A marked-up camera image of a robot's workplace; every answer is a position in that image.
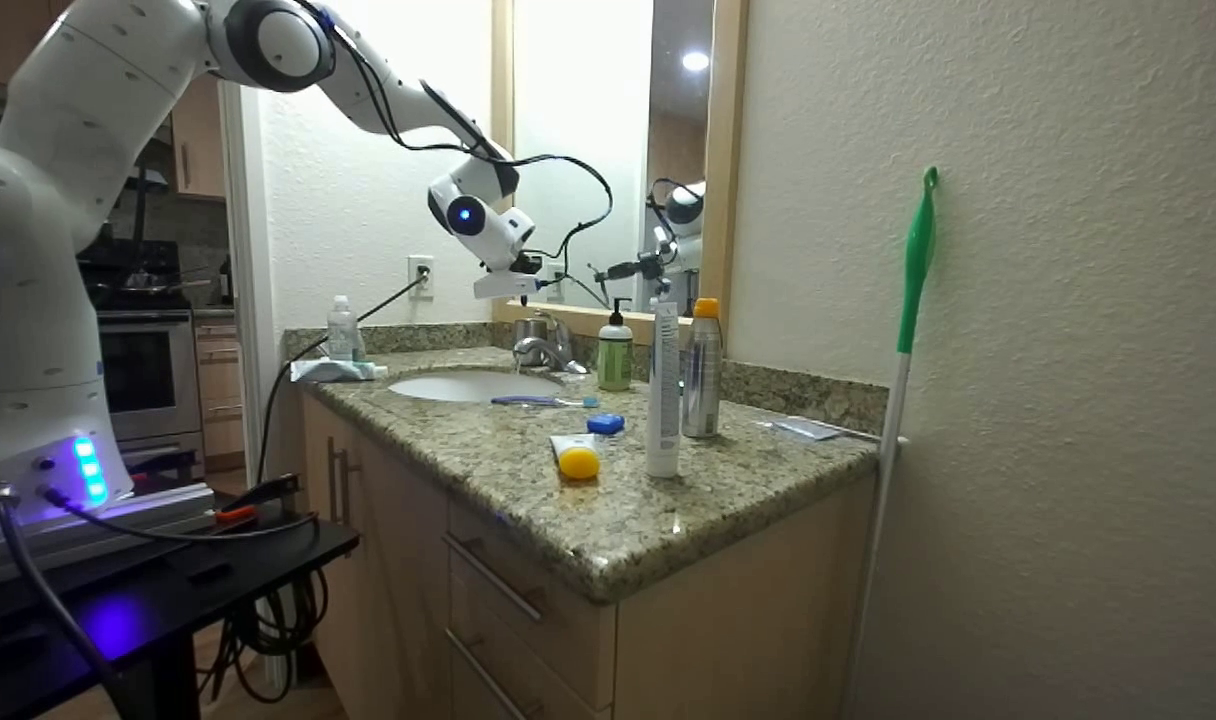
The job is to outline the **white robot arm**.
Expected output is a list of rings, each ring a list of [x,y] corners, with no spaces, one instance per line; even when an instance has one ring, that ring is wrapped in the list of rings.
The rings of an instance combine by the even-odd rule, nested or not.
[[[427,210],[477,256],[477,291],[535,286],[533,221],[513,204],[519,161],[324,0],[73,0],[0,112],[0,486],[133,491],[79,256],[159,193],[144,151],[200,81],[314,87],[364,133],[450,151],[459,168],[427,189]]]

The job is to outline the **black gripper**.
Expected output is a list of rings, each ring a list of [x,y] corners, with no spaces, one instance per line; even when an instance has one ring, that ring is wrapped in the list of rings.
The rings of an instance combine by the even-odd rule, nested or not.
[[[543,299],[543,303],[564,299],[564,269],[550,256],[519,251],[513,270],[523,299]]]

